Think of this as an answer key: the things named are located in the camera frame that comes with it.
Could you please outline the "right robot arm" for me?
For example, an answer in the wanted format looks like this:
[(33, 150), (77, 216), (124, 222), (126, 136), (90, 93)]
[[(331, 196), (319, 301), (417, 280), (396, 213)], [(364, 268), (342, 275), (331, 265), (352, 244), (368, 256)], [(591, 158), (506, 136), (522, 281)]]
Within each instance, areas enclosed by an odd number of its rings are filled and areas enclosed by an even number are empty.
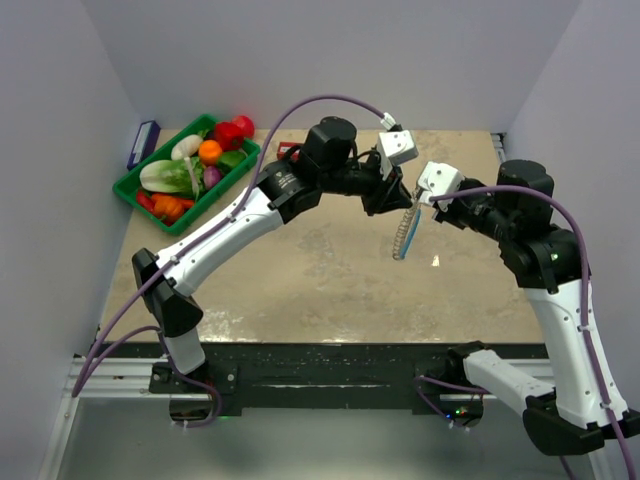
[(497, 242), (500, 257), (528, 300), (553, 374), (534, 379), (481, 342), (450, 349), (445, 379), (459, 393), (486, 390), (522, 419), (534, 446), (548, 456), (584, 455), (609, 439), (639, 433), (639, 413), (618, 390), (601, 343), (592, 305), (585, 241), (576, 222), (554, 200), (554, 181), (534, 161), (510, 160), (486, 186), (444, 163), (421, 174), (419, 201), (435, 221), (469, 228)]

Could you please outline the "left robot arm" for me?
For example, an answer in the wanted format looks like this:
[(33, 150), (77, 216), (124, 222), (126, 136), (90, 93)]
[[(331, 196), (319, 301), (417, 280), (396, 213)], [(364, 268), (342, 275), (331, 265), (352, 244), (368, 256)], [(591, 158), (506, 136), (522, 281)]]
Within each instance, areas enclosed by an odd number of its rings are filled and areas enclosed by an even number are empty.
[(375, 146), (357, 156), (356, 127), (325, 117), (301, 145), (267, 164), (256, 184), (194, 233), (158, 253), (139, 250), (132, 258), (138, 284), (148, 282), (144, 303), (157, 320), (171, 378), (185, 392), (207, 380), (206, 357), (197, 326), (203, 317), (193, 295), (219, 266), (254, 240), (319, 205), (325, 194), (360, 198), (369, 216), (412, 205), (401, 164), (417, 156), (412, 134), (395, 125), (380, 133)]

